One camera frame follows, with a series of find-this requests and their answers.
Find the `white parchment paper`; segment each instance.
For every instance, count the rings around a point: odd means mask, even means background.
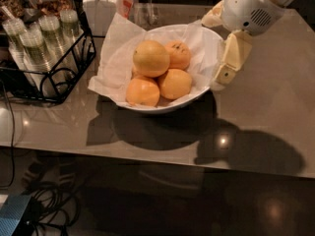
[[[157,107],[133,106],[133,110],[181,107],[210,88],[211,74],[218,63],[219,35],[203,28],[200,21],[146,31],[116,14],[101,49],[97,75],[91,78],[89,89],[111,98],[119,106],[131,108],[125,99],[126,88],[132,75],[133,52],[144,39],[161,44],[174,39],[184,41],[192,53],[187,72],[193,77],[193,86],[188,95],[179,99],[161,99]]]

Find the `white container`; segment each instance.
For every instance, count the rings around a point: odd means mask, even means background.
[[[92,34],[106,36],[112,19],[117,12],[119,0],[83,0]]]

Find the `black wire basket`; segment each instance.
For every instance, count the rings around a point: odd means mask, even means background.
[[[73,57],[76,69],[64,62]],[[65,54],[49,71],[30,71],[19,69],[14,61],[0,61],[0,80],[5,90],[15,98],[62,103],[70,94],[80,77],[85,73],[96,56],[95,43],[90,29],[85,30]],[[67,73],[65,80],[55,80],[58,74]],[[31,77],[40,77],[40,83],[32,85]],[[49,86],[50,93],[45,93]]]

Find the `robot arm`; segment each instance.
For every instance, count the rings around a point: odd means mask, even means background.
[[[281,18],[293,0],[222,0],[202,19],[205,27],[223,25],[231,31],[224,42],[220,65],[212,86],[223,89],[235,77],[250,54],[252,36],[261,34]]]

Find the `white robotic arm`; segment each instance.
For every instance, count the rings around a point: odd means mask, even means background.
[[[223,89],[241,69],[248,57],[251,38],[265,32],[283,14],[293,0],[222,0],[202,19],[205,27],[223,25],[231,31],[224,42],[220,65],[212,87]]]

